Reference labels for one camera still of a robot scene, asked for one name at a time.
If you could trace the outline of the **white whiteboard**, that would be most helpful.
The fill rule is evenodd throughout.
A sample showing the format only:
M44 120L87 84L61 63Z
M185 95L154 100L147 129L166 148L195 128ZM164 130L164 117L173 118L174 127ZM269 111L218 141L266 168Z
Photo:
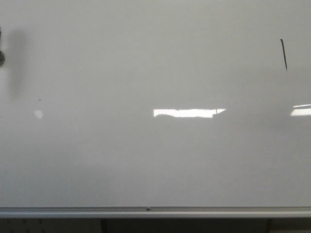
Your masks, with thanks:
M3 207L310 206L308 0L3 0Z

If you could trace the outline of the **round magnetic marker holder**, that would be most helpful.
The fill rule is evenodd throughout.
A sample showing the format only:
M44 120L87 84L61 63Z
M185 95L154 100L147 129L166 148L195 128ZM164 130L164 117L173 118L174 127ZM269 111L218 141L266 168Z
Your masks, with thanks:
M5 55L2 51L0 51L0 66L4 64L5 61Z

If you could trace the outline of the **aluminium whiteboard tray rail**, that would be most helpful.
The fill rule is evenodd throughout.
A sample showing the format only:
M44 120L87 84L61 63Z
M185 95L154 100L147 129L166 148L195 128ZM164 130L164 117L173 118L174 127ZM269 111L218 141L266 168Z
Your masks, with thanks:
M1 218L310 218L308 207L1 207Z

